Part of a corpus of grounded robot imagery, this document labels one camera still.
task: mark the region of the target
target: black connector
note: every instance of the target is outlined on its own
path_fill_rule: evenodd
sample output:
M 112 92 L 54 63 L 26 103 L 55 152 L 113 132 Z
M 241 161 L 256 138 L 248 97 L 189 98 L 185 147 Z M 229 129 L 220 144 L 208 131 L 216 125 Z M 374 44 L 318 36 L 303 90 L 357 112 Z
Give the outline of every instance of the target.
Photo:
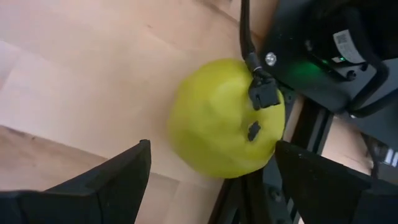
M 264 71 L 251 40 L 249 0 L 242 0 L 239 39 L 242 58 L 253 76 L 249 97 L 253 108 L 259 110 L 280 104 L 275 79 Z

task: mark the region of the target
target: barcode label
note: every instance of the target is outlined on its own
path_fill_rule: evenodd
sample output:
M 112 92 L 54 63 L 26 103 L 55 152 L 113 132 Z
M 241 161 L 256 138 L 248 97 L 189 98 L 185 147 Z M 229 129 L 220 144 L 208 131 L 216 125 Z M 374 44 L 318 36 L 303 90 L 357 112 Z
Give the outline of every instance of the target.
M 338 44 L 345 44 L 347 43 L 347 35 L 346 34 L 337 35 L 336 40 Z
M 365 61 L 355 47 L 349 30 L 343 30 L 333 34 L 333 39 L 337 50 L 345 60 L 351 63 L 362 63 Z

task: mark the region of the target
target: wooden table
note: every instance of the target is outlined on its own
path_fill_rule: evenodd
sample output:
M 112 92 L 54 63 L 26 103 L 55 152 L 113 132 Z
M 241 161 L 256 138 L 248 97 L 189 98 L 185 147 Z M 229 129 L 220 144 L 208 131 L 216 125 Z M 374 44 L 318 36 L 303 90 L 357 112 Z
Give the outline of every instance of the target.
M 251 2 L 260 42 L 276 0 Z M 8 181 L 0 190 L 46 189 L 150 139 L 147 212 L 137 223 L 205 223 L 221 180 L 196 173 L 171 151 L 165 122 L 181 80 L 211 60 L 240 58 L 239 6 L 1 1 L 0 125 L 18 132 L 0 129 L 7 146 L 0 148 L 0 174 Z

